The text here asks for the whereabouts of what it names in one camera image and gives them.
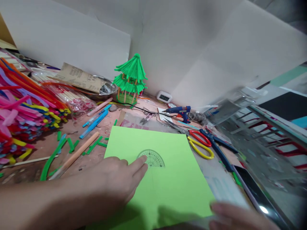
hot glue gun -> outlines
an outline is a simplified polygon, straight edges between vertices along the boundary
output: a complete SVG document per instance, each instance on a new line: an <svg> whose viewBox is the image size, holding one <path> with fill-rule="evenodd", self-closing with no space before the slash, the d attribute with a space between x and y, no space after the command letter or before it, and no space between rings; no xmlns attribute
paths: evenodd
<svg viewBox="0 0 307 230"><path fill-rule="evenodd" d="M183 118L183 122L184 123L191 123L188 119L188 115L186 114L187 112L190 112L191 107L190 106L186 106L186 107L175 107L175 108L169 108L167 110L164 110L163 112L167 112L167 113L178 113L178 117L182 116Z"/></svg>

plastic bag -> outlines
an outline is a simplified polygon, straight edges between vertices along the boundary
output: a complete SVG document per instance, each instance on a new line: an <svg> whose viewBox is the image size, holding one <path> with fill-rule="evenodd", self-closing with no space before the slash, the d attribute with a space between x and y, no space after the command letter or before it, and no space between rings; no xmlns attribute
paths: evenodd
<svg viewBox="0 0 307 230"><path fill-rule="evenodd" d="M21 61L18 57L12 55L9 51L0 48L0 58L5 58L5 60L13 64L15 68L20 71L28 71L31 72L30 67L23 61Z"/></svg>
<svg viewBox="0 0 307 230"><path fill-rule="evenodd" d="M32 70L32 78L39 82L46 90L54 94L59 100L67 104L74 120L96 108L97 104L93 100L75 90L74 87L48 78L48 76L55 76L57 73L39 70L37 68L32 68Z"/></svg>

bundle of pipe cleaners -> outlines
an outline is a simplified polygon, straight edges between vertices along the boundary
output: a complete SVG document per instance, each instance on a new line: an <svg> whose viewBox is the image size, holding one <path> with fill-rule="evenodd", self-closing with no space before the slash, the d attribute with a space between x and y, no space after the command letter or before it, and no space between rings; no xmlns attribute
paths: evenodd
<svg viewBox="0 0 307 230"><path fill-rule="evenodd" d="M58 128L69 113L54 95L0 58L0 168L27 157L34 148L29 142Z"/></svg>

phone screen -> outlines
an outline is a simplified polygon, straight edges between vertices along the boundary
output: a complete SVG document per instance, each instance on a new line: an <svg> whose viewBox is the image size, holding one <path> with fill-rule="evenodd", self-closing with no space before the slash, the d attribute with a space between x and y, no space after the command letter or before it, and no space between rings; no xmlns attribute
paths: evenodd
<svg viewBox="0 0 307 230"><path fill-rule="evenodd" d="M234 167L236 168L243 182L250 190L253 197L256 199L259 208L262 210L263 214L266 215L274 223L276 223L281 229L289 229L288 226L285 224L284 220L277 213L273 205L269 202L268 198L266 198L262 190L258 187L252 176L248 173L248 171L235 165Z"/></svg>

paper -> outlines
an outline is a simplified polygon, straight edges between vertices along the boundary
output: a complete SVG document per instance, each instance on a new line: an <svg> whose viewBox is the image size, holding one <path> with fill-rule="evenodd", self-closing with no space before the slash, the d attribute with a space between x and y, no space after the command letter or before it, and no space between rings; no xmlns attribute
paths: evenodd
<svg viewBox="0 0 307 230"><path fill-rule="evenodd" d="M166 115L170 115L170 114L167 113L167 112L162 112L162 111L164 111L164 110L165 110L165 109L158 108L158 112L159 112L159 113L163 113L163 114L166 114ZM164 119L166 119L166 120L169 120L170 122L173 122L172 118L170 118L170 117L168 117L168 116L165 116L165 115L163 115L163 114L159 114L159 118L160 118L161 121L164 121Z"/></svg>
<svg viewBox="0 0 307 230"><path fill-rule="evenodd" d="M165 167L149 166L125 209L87 230L156 229L212 215L214 196L186 135L113 126L105 157L131 164L144 150L157 152Z"/></svg>
<svg viewBox="0 0 307 230"><path fill-rule="evenodd" d="M99 93L101 87L106 83L104 80L94 77L93 75L65 62L63 63L61 71L55 77L49 78L96 93Z"/></svg>

